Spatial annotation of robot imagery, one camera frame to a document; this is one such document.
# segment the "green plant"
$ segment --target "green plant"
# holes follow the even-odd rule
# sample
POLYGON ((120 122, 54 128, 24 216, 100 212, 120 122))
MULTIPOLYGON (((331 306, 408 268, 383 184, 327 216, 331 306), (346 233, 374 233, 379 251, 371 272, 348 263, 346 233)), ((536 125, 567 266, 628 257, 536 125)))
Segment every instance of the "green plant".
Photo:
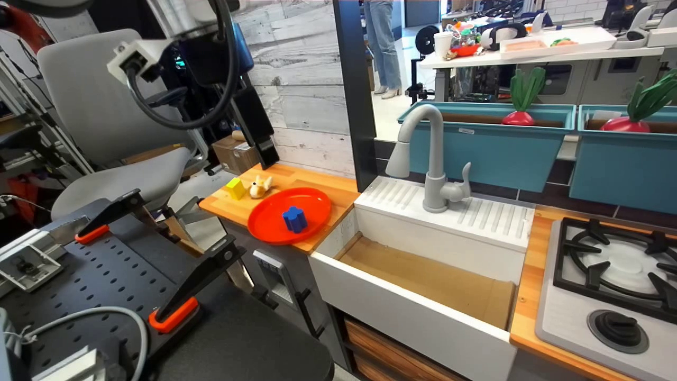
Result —
POLYGON ((639 81, 628 104, 631 121, 643 121, 659 113, 661 109, 668 106, 677 100, 677 71, 664 75, 651 88, 643 88, 639 81))
POLYGON ((545 88, 545 71, 534 67, 530 75, 517 71, 511 78, 511 101, 514 110, 527 110, 545 88))

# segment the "orange bowl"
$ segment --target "orange bowl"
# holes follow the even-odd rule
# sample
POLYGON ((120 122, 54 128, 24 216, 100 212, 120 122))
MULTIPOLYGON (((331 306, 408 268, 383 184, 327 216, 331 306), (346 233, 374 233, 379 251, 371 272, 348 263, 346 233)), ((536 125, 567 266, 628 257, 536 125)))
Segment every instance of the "orange bowl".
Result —
POLYGON ((478 53, 481 44, 466 44, 466 47, 453 47, 451 50, 458 57, 471 57, 475 53, 478 53))

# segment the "white sink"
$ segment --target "white sink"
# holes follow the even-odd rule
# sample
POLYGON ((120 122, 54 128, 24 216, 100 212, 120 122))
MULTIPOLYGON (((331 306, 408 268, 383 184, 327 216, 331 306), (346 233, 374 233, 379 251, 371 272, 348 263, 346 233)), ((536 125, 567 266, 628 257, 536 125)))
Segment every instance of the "white sink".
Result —
POLYGON ((361 272, 343 261, 343 255, 358 238, 366 238, 410 259, 483 275, 488 283, 519 283, 531 222, 531 208, 493 199, 471 199, 466 208, 427 215, 424 184, 377 179, 316 251, 312 266, 322 298, 336 310, 468 380, 507 380, 517 350, 505 326, 391 283, 377 272, 361 272))

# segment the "farmhouse sink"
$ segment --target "farmhouse sink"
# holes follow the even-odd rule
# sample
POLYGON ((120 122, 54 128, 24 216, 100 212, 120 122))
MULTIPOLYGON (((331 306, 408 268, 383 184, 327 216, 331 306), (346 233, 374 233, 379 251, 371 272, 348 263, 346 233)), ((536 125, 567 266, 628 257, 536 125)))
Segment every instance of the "farmhouse sink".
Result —
POLYGON ((481 198, 427 215, 424 184, 377 179, 312 266, 328 306, 468 380, 507 380, 531 222, 531 208, 481 198))

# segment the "gray faucet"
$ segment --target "gray faucet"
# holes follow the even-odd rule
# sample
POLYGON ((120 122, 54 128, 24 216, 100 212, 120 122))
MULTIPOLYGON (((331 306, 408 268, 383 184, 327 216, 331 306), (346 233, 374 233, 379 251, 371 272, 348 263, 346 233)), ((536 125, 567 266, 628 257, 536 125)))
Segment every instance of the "gray faucet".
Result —
POLYGON ((447 183, 444 173, 444 125, 443 113, 430 104, 414 109, 397 135, 397 144, 393 155, 388 162, 386 173, 393 179, 408 179, 410 168, 410 138, 414 128, 430 118, 430 163, 425 173, 425 199, 424 209, 431 215, 443 215, 447 209, 447 202, 460 203, 469 198, 469 168, 471 163, 464 165, 464 183, 447 183))

